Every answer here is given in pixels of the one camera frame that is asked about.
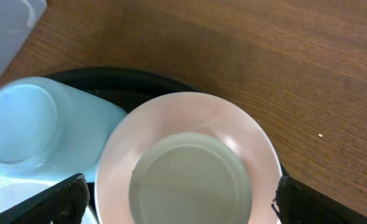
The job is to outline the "pink bowl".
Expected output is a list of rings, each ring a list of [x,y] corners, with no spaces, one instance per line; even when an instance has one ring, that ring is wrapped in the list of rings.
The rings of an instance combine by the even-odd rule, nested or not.
[[[217,96],[181,92],[130,112],[102,153],[101,223],[278,223],[282,169],[264,130]]]

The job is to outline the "light blue cup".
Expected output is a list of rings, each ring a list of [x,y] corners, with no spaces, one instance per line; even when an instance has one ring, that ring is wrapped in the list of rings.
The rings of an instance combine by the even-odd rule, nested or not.
[[[115,127],[127,113],[95,95],[44,77],[0,88],[0,175],[94,182]]]

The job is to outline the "white cup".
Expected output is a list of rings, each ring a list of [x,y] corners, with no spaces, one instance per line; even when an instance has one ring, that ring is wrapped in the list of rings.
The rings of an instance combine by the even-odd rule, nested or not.
[[[200,133],[156,142],[139,159],[129,184],[135,223],[243,224],[252,200],[249,174],[239,157]]]

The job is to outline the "round black tray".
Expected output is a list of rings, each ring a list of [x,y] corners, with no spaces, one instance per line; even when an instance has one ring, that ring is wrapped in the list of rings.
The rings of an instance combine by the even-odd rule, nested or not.
[[[102,153],[95,180],[101,223],[131,223],[128,187],[143,153],[177,133],[202,133],[228,146],[246,167],[253,188],[250,223],[278,223],[272,209],[283,171],[263,129],[220,97],[151,72],[114,67],[67,70],[51,79],[115,103],[127,111]]]

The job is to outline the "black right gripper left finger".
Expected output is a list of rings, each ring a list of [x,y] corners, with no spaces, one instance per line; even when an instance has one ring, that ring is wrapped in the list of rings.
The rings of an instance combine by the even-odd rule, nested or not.
[[[89,201],[85,176],[77,173],[1,212],[0,224],[80,224]]]

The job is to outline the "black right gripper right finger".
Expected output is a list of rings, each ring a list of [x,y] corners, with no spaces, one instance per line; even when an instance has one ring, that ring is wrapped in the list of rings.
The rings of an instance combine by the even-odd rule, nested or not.
[[[290,177],[280,178],[271,204],[282,224],[367,224],[367,217]]]

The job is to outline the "grey round plate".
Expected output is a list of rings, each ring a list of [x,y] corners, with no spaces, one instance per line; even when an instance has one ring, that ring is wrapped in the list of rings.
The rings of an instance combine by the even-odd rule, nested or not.
[[[0,175],[0,213],[56,185],[58,182],[4,177]],[[98,219],[88,204],[81,223],[96,224]]]

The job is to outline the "clear plastic bin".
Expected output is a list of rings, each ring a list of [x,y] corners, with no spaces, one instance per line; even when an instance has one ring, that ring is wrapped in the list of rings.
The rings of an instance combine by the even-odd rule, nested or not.
[[[46,9],[46,0],[0,0],[0,77]]]

